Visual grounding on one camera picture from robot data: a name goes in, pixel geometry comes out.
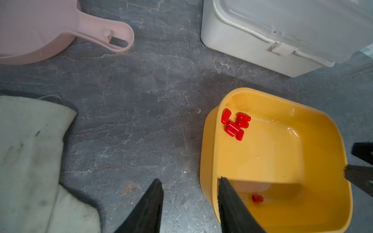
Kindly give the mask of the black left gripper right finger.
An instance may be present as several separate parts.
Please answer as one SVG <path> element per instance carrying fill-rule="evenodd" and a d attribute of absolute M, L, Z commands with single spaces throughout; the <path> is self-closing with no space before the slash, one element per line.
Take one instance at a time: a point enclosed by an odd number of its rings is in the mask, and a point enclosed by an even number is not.
<path fill-rule="evenodd" d="M 223 233 L 264 233 L 229 180 L 219 178 L 218 206 Z"/>

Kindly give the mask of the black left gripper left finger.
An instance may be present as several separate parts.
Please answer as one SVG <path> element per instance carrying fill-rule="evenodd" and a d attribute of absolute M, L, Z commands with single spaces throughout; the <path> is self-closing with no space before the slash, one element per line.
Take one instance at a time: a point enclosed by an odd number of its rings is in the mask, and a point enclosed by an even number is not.
<path fill-rule="evenodd" d="M 164 191 L 159 179 L 154 179 L 127 219 L 116 233 L 159 233 Z"/>

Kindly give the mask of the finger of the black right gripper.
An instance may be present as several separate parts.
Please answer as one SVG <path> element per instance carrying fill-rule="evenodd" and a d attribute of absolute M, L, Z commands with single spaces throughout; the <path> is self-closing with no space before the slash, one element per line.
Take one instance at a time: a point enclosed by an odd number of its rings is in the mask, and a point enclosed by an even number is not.
<path fill-rule="evenodd" d="M 344 169 L 344 177 L 360 190 L 373 197 L 372 167 L 347 165 Z"/>
<path fill-rule="evenodd" d="M 358 142 L 352 146 L 351 154 L 373 165 L 373 142 Z"/>

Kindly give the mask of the yellow plastic storage box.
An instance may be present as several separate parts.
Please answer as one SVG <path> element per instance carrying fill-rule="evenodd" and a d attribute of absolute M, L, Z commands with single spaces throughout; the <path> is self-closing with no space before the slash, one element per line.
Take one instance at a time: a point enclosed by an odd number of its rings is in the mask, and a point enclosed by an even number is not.
<path fill-rule="evenodd" d="M 252 119 L 242 141 L 225 132 L 224 109 Z M 317 109 L 251 88 L 228 93 L 208 115 L 200 184 L 219 214 L 219 178 L 232 184 L 268 233 L 343 233 L 353 214 L 347 158 L 333 119 Z M 252 195 L 264 202 L 254 203 Z"/>

